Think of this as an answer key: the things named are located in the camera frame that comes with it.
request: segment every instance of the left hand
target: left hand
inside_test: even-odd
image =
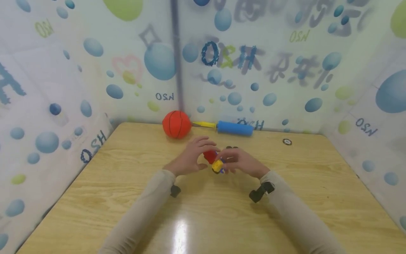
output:
[[[172,172],[175,176],[187,175],[205,169],[206,164],[198,164],[197,158],[204,152],[214,150],[219,152],[216,143],[208,136],[200,136],[189,142],[183,152],[173,161],[166,164],[163,169]]]

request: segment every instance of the blue foam handle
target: blue foam handle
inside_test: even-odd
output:
[[[230,133],[242,136],[251,136],[254,131],[254,127],[245,124],[235,124],[230,122],[218,121],[217,131],[223,133]]]

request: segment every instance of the printed wall backdrop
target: printed wall backdrop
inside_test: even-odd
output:
[[[6,0],[0,251],[121,122],[326,135],[406,232],[406,0]]]

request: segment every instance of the toy basketball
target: toy basketball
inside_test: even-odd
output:
[[[164,132],[171,138],[182,139],[192,128],[192,123],[187,114],[182,111],[175,110],[169,112],[162,121]]]

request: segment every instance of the yellow toy piece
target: yellow toy piece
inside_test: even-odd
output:
[[[223,162],[221,160],[217,160],[212,165],[212,170],[214,173],[220,173],[221,168],[223,167]]]

